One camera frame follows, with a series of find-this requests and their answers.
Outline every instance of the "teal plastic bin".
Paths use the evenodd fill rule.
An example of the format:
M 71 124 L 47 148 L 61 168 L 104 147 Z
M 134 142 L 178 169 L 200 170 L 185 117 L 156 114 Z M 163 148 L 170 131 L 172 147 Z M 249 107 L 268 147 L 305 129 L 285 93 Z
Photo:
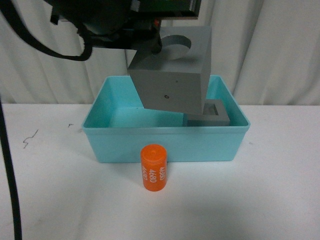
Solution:
M 183 126 L 183 113 L 144 109 L 129 76 L 108 77 L 82 128 L 101 163 L 140 162 L 148 144 L 167 150 L 168 162 L 231 161 L 250 122 L 220 76 L 210 77 L 207 99 L 221 99 L 230 126 Z

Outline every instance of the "gray plastic part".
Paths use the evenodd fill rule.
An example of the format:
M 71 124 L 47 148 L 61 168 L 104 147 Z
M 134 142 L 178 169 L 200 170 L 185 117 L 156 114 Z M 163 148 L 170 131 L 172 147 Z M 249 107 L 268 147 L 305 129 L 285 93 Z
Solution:
M 202 115 L 183 115 L 184 127 L 213 127 L 229 125 L 229 116 L 225 109 L 224 103 L 220 99 L 205 100 Z
M 128 73 L 146 109 L 201 115 L 211 73 L 211 27 L 162 27 L 158 54 L 137 51 Z

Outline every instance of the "black mark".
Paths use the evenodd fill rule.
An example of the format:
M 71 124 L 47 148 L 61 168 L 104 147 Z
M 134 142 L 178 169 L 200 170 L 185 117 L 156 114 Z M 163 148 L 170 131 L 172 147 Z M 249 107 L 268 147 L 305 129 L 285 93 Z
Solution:
M 25 144 L 25 146 L 24 146 L 23 149 L 25 149 L 25 148 L 28 146 L 28 144 L 29 144 L 28 142 L 26 142 L 26 140 L 27 140 L 27 139 L 33 139 L 33 138 L 35 137 L 35 135 L 37 134 L 38 131 L 39 131 L 39 129 L 37 129 L 32 136 L 29 136 L 29 137 L 27 137 L 25 140 L 23 140 L 23 143 Z

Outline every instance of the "circular hole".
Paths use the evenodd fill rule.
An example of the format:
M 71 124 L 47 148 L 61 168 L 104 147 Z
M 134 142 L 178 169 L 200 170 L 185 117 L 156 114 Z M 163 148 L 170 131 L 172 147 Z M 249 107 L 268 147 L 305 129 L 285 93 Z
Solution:
M 161 39 L 162 50 L 156 56 L 163 60 L 180 59 L 191 48 L 191 41 L 189 38 L 182 35 L 169 35 Z

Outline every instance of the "white table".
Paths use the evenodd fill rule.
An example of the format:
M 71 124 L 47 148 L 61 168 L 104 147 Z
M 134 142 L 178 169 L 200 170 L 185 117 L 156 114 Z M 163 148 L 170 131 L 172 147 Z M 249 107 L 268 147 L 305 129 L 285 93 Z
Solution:
M 89 108 L 4 105 L 24 240 L 320 239 L 320 106 L 242 106 L 251 128 L 234 160 L 169 163 L 159 192 L 139 163 L 96 161 L 81 129 Z

